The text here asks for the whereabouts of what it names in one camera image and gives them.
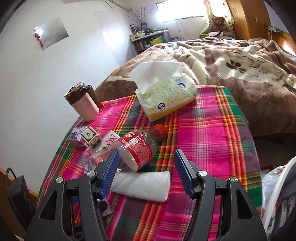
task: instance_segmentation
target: blanket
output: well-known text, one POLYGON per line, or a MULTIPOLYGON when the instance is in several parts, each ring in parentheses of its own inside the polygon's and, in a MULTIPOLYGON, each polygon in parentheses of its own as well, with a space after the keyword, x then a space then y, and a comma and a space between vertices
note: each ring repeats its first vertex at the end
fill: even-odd
MULTIPOLYGON (((157 143, 157 151, 141 171, 170 171, 171 188, 165 203, 145 201, 111 192, 108 201, 112 214, 105 226, 112 241, 183 240, 195 201, 185 193, 174 168, 174 151, 181 148, 200 170, 214 177, 237 176, 255 207, 260 210, 262 188, 260 166, 246 120, 234 98, 225 87, 197 86, 192 103, 158 120, 168 136, 157 143)), ((57 177, 66 180, 83 175, 83 162, 90 149, 73 146, 68 138, 75 126, 85 126, 80 117, 65 136, 50 164, 39 193, 38 204, 57 177)), ((154 124, 141 109, 135 95, 103 103, 98 117, 90 123, 102 137, 110 130, 123 136, 132 129, 148 130, 154 124)), ((74 218, 80 220, 78 200, 74 202, 74 218)), ((219 202, 215 205, 210 239, 217 233, 219 202)))
POLYGON ((102 101, 135 94, 128 74, 147 61, 180 62, 196 84, 227 87, 249 121, 254 137, 296 133, 296 95, 283 84, 296 81, 296 61, 265 39, 194 41, 154 45, 115 70, 96 89, 102 101))

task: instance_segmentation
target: wooden wardrobe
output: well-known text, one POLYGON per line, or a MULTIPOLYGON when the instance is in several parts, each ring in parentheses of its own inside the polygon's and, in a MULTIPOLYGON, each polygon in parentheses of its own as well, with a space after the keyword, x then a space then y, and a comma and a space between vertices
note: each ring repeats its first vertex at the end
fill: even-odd
POLYGON ((234 19, 236 39, 268 39, 269 15, 263 0, 226 0, 234 19))

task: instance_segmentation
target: paw print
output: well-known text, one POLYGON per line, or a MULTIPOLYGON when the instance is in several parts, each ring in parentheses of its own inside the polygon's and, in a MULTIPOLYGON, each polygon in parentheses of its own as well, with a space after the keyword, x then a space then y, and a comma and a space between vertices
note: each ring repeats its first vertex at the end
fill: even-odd
POLYGON ((234 62, 234 61, 230 60, 230 63, 226 63, 226 65, 227 65, 228 68, 238 70, 242 74, 244 72, 246 72, 245 69, 240 68, 242 65, 239 62, 234 62))

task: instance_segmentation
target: mug lid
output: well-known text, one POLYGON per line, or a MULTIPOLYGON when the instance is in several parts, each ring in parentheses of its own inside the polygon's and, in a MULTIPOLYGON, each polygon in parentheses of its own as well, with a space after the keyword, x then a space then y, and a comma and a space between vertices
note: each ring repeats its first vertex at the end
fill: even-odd
POLYGON ((67 98, 69 97, 71 94, 73 94, 74 92, 80 90, 81 88, 84 87, 83 82, 78 83, 77 85, 73 86, 65 95, 64 97, 67 98))

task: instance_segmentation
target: brown fleece blanket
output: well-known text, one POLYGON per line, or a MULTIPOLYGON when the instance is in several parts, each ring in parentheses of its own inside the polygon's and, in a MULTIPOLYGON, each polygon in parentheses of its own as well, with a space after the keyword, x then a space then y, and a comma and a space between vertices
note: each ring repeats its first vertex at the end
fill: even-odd
POLYGON ((147 61, 180 62, 196 84, 227 87, 249 121, 253 136, 296 133, 296 61, 274 41, 254 43, 207 37, 154 45, 115 70, 96 89, 102 101, 134 95, 128 74, 147 61))

